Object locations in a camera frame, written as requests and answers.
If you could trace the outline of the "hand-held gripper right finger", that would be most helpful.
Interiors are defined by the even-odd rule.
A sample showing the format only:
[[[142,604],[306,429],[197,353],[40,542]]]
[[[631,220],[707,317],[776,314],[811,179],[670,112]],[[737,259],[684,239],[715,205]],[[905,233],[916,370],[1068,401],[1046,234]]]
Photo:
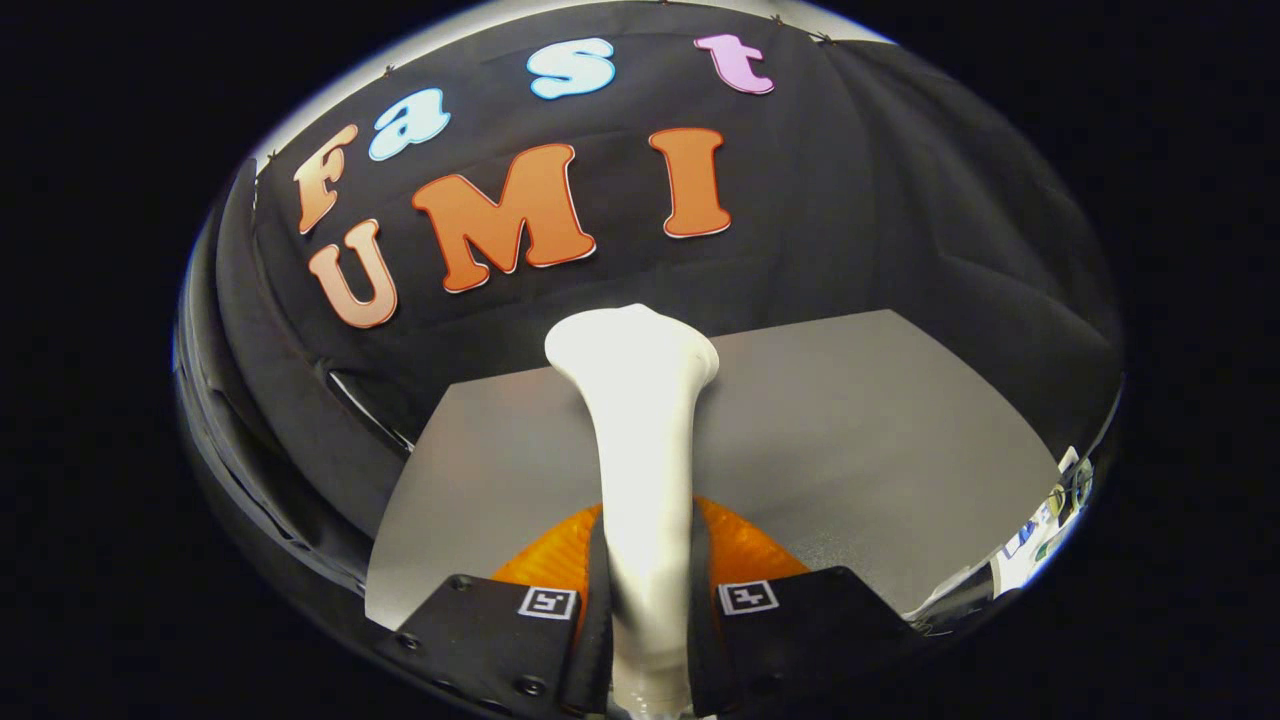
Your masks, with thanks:
[[[812,570],[704,497],[694,501],[691,578],[687,662],[699,717],[783,717],[925,648],[852,570]]]

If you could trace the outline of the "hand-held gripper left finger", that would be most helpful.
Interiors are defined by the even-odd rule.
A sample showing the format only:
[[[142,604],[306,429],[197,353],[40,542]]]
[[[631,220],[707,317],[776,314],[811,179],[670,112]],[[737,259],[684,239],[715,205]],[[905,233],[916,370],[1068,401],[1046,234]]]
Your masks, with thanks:
[[[454,574],[375,646],[485,716],[607,711],[613,638],[602,507],[553,527],[495,577]]]

